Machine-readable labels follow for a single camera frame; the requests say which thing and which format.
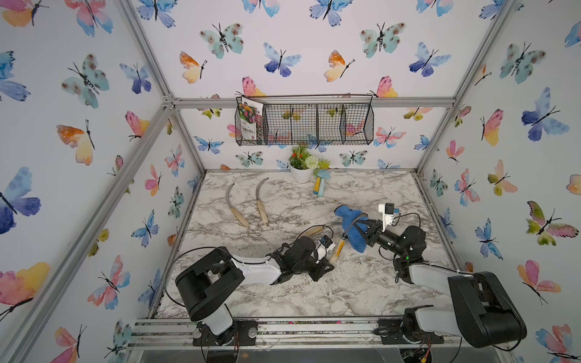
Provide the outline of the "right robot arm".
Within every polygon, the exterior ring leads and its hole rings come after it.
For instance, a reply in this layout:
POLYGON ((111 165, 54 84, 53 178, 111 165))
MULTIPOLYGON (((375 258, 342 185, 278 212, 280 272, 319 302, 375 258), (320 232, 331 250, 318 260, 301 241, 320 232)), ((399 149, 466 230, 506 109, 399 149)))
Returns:
POLYGON ((523 318, 496 275, 429 263, 423 257, 427 245, 421 227, 411 225, 402 234, 395 234, 379 220, 359 219, 351 228, 368 246, 378 245, 394 255, 397 280, 430 288, 451 299, 450 307, 408 308, 401 325, 408 340, 441 334, 461 337, 474 348, 503 349, 507 343, 520 344, 527 336, 523 318))

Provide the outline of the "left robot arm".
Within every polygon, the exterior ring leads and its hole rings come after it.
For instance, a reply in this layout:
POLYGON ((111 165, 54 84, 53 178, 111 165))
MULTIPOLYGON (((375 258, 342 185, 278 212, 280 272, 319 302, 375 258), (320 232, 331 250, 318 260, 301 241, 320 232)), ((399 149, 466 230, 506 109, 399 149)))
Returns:
POLYGON ((318 241, 302 235, 263 258, 239 257, 226 247, 212 247, 174 282, 190 320, 223 345, 237 333, 226 301, 240 286, 284 284, 296 275, 318 281, 334 270, 329 257, 333 247, 327 235, 318 241))

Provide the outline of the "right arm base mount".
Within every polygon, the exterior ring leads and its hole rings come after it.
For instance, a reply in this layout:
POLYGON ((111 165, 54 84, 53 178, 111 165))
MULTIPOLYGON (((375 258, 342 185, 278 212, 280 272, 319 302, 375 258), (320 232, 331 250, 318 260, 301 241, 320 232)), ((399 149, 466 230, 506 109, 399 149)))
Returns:
POLYGON ((395 318, 379 319, 378 326, 373 334, 381 338, 383 345, 434 343, 444 344, 444 339, 433 332, 422 331, 415 313, 420 308, 408 308, 402 316, 395 318))

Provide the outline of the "blue microfiber rag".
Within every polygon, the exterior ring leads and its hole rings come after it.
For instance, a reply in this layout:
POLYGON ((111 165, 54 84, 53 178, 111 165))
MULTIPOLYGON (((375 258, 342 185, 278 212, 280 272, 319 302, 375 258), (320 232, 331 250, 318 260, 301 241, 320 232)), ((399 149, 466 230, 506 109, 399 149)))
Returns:
POLYGON ((337 207, 334 214, 341 218, 343 238, 347 239, 350 246, 358 253, 364 253, 367 247, 364 234, 369 227, 365 224, 369 218, 361 210, 352 210, 342 205, 337 207))

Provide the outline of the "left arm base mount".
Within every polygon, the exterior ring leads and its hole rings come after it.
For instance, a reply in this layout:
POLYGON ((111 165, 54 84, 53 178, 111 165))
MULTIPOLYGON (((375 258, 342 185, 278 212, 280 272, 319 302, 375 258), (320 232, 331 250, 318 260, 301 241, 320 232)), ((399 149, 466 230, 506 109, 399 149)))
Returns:
POLYGON ((197 322, 193 346, 253 346, 257 336, 257 320, 234 319, 228 307, 222 305, 204 320, 197 322))

